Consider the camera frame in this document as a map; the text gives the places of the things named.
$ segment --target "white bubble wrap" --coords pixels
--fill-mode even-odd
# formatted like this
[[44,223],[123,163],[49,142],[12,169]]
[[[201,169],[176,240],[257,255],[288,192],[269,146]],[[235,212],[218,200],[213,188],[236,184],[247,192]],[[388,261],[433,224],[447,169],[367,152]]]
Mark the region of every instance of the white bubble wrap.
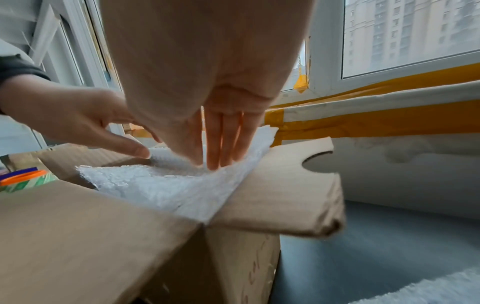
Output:
[[257,166],[273,143],[277,128],[257,130],[245,158],[215,172],[195,168],[168,148],[151,149],[153,166],[80,166],[81,176],[100,192],[127,201],[208,222],[243,179]]
[[350,304],[477,304],[480,303],[480,266],[423,280],[397,292]]

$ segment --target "gray table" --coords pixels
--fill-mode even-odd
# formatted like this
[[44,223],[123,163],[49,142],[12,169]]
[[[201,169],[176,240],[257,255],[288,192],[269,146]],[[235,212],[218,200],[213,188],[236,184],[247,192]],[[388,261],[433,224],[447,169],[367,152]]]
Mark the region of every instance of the gray table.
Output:
[[281,238],[270,304],[345,304],[480,264],[480,221],[348,202],[327,241]]

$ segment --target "building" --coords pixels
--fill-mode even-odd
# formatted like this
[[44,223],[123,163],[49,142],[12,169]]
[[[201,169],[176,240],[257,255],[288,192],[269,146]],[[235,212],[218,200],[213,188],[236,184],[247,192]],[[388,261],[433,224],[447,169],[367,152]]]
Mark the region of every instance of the building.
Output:
[[343,76],[480,48],[479,0],[350,0]]

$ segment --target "open cardboard box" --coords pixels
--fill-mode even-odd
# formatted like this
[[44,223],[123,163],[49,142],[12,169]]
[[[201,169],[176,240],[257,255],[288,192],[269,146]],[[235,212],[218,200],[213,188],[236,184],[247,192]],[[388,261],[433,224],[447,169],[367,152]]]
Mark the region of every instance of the open cardboard box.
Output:
[[338,174],[302,167],[332,150],[330,138],[271,148],[208,225],[91,190],[75,169],[146,160],[75,145],[3,157],[61,180],[1,199],[0,303],[267,303],[279,234],[344,225]]

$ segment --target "sleeve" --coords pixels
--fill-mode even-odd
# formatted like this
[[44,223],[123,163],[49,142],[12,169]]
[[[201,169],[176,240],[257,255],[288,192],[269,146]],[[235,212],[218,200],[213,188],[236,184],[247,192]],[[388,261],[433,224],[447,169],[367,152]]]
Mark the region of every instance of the sleeve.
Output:
[[0,87],[7,79],[18,75],[36,75],[50,80],[42,69],[23,60],[20,55],[0,57]]

